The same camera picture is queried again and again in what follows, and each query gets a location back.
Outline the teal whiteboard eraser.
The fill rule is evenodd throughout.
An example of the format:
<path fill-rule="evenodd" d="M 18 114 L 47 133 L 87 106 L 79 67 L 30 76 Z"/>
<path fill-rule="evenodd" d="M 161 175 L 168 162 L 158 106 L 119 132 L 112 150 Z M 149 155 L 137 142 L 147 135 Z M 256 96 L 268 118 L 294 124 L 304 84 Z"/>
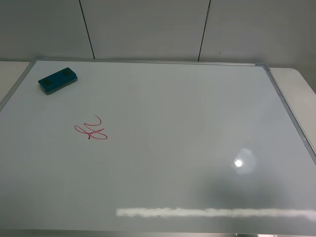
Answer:
<path fill-rule="evenodd" d="M 52 94 L 57 90 L 78 80 L 77 74 L 70 68 L 64 68 L 38 81 L 40 88 L 46 94 Z"/>

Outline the red marker scribble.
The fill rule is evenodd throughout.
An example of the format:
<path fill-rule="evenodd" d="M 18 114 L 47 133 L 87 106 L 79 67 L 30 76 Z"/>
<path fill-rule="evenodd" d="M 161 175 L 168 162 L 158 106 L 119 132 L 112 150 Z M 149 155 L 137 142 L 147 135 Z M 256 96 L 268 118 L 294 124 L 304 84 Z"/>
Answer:
<path fill-rule="evenodd" d="M 78 133 L 84 134 L 88 136 L 88 140 L 96 139 L 96 140 L 107 140 L 108 136 L 104 133 L 104 128 L 99 128 L 102 125 L 102 120 L 99 116 L 94 115 L 97 119 L 95 123 L 84 123 L 83 127 L 78 125 L 74 126 L 75 131 Z"/>

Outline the white whiteboard with aluminium frame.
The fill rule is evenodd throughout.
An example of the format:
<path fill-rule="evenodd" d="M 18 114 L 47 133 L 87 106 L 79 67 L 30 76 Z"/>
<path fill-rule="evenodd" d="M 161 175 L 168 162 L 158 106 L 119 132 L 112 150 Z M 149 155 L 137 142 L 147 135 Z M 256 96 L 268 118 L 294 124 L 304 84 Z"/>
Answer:
<path fill-rule="evenodd" d="M 94 115 L 107 140 L 75 131 Z M 316 233 L 316 151 L 266 65 L 37 59 L 1 101 L 2 236 L 217 233 Z"/>

